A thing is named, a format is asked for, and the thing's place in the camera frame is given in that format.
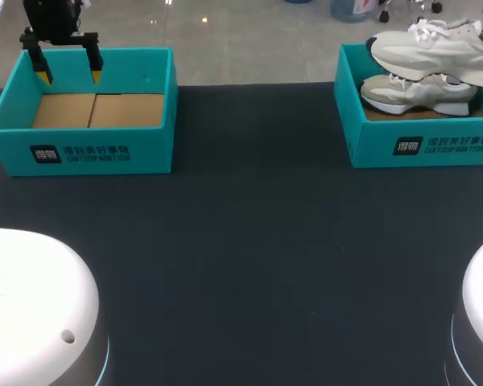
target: shiny floor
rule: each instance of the shiny floor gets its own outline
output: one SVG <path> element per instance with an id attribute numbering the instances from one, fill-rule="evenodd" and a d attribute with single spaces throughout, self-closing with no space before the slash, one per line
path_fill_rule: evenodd
<path id="1" fill-rule="evenodd" d="M 481 18 L 483 0 L 442 0 L 447 21 Z M 390 22 L 376 17 L 346 24 L 329 14 L 329 0 L 92 0 L 81 31 L 97 31 L 101 45 L 169 46 L 181 85 L 294 83 L 333 80 L 341 43 L 361 42 L 386 29 L 405 29 L 419 15 L 394 0 Z M 0 88 L 21 49 L 28 25 L 20 0 L 6 0 L 0 16 Z"/>

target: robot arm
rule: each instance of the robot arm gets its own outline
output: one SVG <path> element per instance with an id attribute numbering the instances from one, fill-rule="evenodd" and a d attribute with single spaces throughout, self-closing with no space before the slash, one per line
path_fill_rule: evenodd
<path id="1" fill-rule="evenodd" d="M 52 84 L 53 77 L 39 46 L 40 41 L 54 46 L 82 46 L 88 55 L 93 82 L 100 80 L 103 60 L 98 50 L 98 33 L 79 32 L 81 6 L 90 5 L 89 0 L 23 0 L 31 26 L 25 29 L 19 40 L 31 57 L 34 71 L 48 84 Z"/>

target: shoebox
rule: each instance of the shoebox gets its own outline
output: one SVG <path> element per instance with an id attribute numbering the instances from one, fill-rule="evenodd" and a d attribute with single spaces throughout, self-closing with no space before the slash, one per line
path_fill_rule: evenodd
<path id="1" fill-rule="evenodd" d="M 391 116 L 367 109 L 358 94 L 365 79 L 384 73 L 365 44 L 341 46 L 334 92 L 353 167 L 483 165 L 483 89 L 469 117 Z"/>
<path id="2" fill-rule="evenodd" d="M 43 51 L 52 85 L 20 54 L 0 97 L 0 161 L 10 176 L 169 173 L 177 110 L 170 48 Z"/>

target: small hole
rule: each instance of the small hole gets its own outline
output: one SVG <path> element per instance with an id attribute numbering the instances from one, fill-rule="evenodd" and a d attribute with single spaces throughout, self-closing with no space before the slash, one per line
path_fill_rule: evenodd
<path id="1" fill-rule="evenodd" d="M 64 330 L 63 332 L 61 332 L 61 338 L 67 344 L 72 344 L 75 342 L 75 335 L 70 330 Z"/>

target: brown cardboard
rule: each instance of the brown cardboard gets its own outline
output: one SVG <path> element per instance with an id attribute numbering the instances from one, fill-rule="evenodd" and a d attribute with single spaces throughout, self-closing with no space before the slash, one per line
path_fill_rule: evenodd
<path id="1" fill-rule="evenodd" d="M 88 127 L 95 94 L 43 95 L 32 122 L 33 129 Z"/>
<path id="2" fill-rule="evenodd" d="M 89 127 L 157 127 L 163 117 L 164 95 L 97 95 Z"/>
<path id="3" fill-rule="evenodd" d="M 420 109 L 420 110 L 410 110 L 402 115 L 390 115 L 386 113 L 380 113 L 378 111 L 369 109 L 366 106 L 363 106 L 363 110 L 365 111 L 365 115 L 369 121 L 402 121 L 402 120 L 422 120 L 422 119 L 438 119 L 444 118 L 448 119 L 452 116 L 443 115 L 437 113 L 436 111 L 429 110 L 429 109 Z M 474 111 L 470 117 L 483 117 L 483 112 L 480 110 Z"/>

